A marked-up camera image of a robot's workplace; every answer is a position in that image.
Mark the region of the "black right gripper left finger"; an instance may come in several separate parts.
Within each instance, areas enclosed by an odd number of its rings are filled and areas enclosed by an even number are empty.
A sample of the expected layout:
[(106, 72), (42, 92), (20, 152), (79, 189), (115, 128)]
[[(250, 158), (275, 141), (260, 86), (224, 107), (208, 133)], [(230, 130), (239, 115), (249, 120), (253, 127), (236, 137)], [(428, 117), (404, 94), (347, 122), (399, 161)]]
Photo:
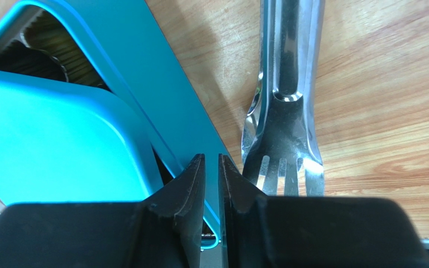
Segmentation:
[(0, 215), (0, 267), (198, 267), (205, 156), (141, 202), (26, 203)]

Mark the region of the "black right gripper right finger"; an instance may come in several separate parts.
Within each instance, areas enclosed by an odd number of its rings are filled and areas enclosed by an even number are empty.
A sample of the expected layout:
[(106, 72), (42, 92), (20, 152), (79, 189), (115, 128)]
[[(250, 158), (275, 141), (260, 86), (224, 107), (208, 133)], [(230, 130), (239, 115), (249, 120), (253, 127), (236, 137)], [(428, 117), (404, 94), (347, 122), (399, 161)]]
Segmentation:
[(224, 267), (429, 267), (392, 200), (269, 196), (226, 155), (218, 182)]

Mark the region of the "metal serving tongs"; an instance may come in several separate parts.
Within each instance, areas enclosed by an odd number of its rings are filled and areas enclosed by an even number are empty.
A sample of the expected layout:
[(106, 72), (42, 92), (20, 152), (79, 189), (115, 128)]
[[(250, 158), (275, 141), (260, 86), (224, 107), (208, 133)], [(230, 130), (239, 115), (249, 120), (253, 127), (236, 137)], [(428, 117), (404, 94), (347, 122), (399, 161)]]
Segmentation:
[(241, 140), (243, 176), (268, 195), (325, 193), (314, 126), (324, 1), (262, 1), (259, 75)]

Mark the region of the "blue tin lid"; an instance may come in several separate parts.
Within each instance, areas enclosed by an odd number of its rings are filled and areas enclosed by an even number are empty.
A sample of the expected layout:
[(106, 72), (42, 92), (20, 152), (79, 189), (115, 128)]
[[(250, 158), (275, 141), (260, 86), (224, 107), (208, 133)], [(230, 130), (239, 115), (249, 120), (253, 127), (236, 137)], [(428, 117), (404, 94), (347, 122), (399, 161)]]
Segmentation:
[(88, 86), (0, 71), (0, 200), (133, 202), (163, 187), (135, 111)]

